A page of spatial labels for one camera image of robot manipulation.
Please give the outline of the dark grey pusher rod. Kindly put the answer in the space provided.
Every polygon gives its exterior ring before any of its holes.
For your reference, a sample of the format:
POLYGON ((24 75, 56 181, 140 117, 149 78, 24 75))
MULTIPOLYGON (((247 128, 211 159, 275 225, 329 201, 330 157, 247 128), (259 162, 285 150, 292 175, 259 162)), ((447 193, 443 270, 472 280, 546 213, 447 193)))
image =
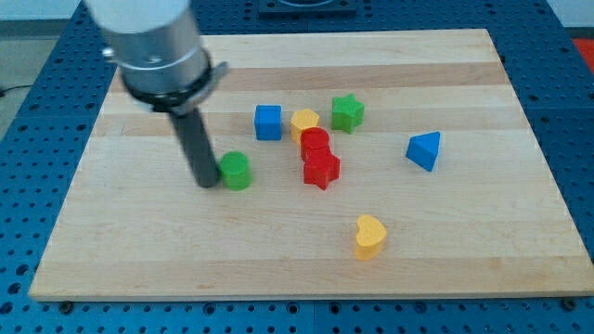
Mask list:
POLYGON ((171 113, 170 121, 195 183, 202 188, 216 186, 221 174, 200 111, 171 113))

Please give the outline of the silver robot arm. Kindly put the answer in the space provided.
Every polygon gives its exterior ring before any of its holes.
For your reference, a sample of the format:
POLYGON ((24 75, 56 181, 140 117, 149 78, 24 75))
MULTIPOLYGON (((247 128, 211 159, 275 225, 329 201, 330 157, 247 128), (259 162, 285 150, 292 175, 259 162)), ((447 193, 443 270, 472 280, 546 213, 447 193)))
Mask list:
POLYGON ((199 104, 227 74, 203 46, 190 0, 85 0, 118 65, 124 87, 154 112, 169 115, 195 183, 216 186, 221 177, 199 104))

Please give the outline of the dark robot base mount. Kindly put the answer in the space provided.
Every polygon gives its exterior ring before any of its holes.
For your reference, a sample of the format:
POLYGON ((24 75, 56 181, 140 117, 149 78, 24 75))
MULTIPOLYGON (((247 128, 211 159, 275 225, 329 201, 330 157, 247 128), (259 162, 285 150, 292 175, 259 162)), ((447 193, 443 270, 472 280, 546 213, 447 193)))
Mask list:
POLYGON ((346 14, 354 15, 357 0, 258 0, 259 18, 284 15, 346 14))

